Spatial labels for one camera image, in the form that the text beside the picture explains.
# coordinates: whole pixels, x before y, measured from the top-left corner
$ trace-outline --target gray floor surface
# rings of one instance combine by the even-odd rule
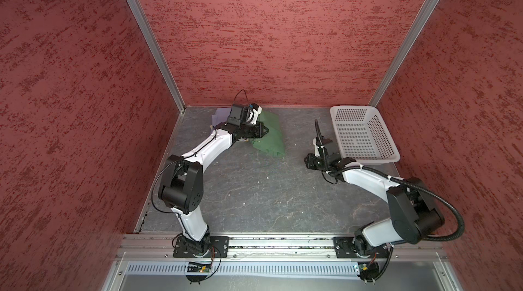
[[[265,108],[278,114],[286,156],[272,158],[236,143],[224,151],[204,174],[202,215],[211,233],[323,232],[343,234],[389,216],[387,203],[355,185],[325,182],[319,171],[305,168],[303,159],[313,152],[314,119],[322,134],[336,140],[328,108]],[[176,136],[174,154],[181,155],[210,134],[215,107],[189,107]],[[393,164],[374,166],[397,176]],[[167,210],[162,201],[157,207]],[[180,232],[174,215],[152,206],[142,232]]]

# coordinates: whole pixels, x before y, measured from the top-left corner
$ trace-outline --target white plastic basket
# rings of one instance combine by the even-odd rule
[[[364,165],[400,160],[400,153],[375,107],[334,106],[330,117],[342,157],[352,157]]]

